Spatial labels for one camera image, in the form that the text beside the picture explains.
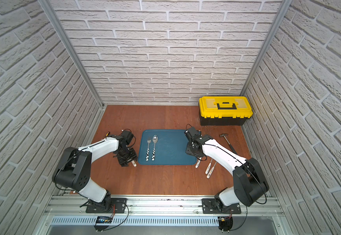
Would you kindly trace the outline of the fork plain white handle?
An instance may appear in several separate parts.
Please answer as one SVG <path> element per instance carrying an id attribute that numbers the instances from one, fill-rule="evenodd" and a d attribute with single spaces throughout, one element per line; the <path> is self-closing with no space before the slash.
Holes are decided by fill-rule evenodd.
<path id="1" fill-rule="evenodd" d="M 199 165 L 200 165 L 200 163 L 201 163 L 201 159 L 199 158 L 198 161 L 197 161 L 197 163 L 196 163 L 196 165 L 195 165 L 195 168 L 198 168 Z"/>

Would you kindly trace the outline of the fork cow pattern handle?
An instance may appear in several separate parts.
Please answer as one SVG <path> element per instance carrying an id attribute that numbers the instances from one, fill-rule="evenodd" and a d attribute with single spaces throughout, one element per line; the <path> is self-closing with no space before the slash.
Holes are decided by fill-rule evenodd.
<path id="1" fill-rule="evenodd" d="M 146 152 L 146 161 L 148 161 L 148 160 L 149 160 L 150 143 L 151 143 L 151 137 L 148 137 L 148 138 L 147 138 L 147 152 Z"/>

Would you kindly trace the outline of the spoon plain white handle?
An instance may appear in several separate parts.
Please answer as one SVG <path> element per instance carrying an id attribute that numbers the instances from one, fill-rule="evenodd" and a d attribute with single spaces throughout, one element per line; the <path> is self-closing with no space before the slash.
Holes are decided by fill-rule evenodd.
<path id="1" fill-rule="evenodd" d="M 207 173 L 207 178 L 210 179 L 215 167 L 216 167 L 217 162 L 213 164 L 213 166 L 210 168 L 209 172 Z"/>

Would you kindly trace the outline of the spoon cow pattern handle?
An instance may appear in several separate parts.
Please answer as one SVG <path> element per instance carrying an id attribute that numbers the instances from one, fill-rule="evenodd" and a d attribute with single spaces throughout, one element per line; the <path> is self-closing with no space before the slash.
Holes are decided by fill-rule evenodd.
<path id="1" fill-rule="evenodd" d="M 152 138 L 152 141 L 153 141 L 154 146 L 153 146 L 153 151 L 152 151 L 151 159 L 154 161 L 155 157 L 156 157 L 156 144 L 158 142 L 158 136 L 154 135 L 153 138 Z"/>

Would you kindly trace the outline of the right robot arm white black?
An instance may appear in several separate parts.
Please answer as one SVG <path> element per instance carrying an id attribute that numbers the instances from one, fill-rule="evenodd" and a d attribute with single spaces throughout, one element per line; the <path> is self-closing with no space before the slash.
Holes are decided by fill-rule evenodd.
<path id="1" fill-rule="evenodd" d="M 216 203 L 221 208 L 240 202 L 249 207 L 269 189 L 266 177 L 256 159 L 241 157 L 220 145 L 215 139 L 207 138 L 204 141 L 199 138 L 189 141 L 186 153 L 197 158 L 211 157 L 232 175 L 234 185 L 215 196 Z"/>

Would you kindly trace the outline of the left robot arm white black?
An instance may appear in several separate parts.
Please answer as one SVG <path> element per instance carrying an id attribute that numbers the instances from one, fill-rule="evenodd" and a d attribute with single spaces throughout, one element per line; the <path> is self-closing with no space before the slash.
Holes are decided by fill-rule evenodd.
<path id="1" fill-rule="evenodd" d="M 114 153 L 121 166 L 128 166 L 137 159 L 137 154 L 130 144 L 134 138 L 130 131 L 124 130 L 118 136 L 108 135 L 88 146 L 66 148 L 53 173 L 52 181 L 57 186 L 70 188 L 95 203 L 104 203 L 109 192 L 91 179 L 92 163 Z"/>

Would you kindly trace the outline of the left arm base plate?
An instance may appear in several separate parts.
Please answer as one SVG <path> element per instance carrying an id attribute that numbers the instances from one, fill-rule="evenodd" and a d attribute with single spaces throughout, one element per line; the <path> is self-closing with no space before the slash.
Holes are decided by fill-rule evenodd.
<path id="1" fill-rule="evenodd" d="M 115 213 L 123 214 L 126 209 L 127 198 L 108 198 L 104 199 L 101 203 L 88 200 L 81 207 L 86 206 L 86 213 Z"/>

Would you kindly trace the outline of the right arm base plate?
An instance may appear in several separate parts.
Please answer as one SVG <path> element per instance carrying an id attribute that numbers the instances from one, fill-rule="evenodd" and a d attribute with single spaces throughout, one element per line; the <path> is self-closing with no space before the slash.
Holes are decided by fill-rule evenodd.
<path id="1" fill-rule="evenodd" d="M 225 206 L 222 202 L 215 198 L 201 199 L 203 214 L 241 214 L 241 207 L 239 203 Z"/>

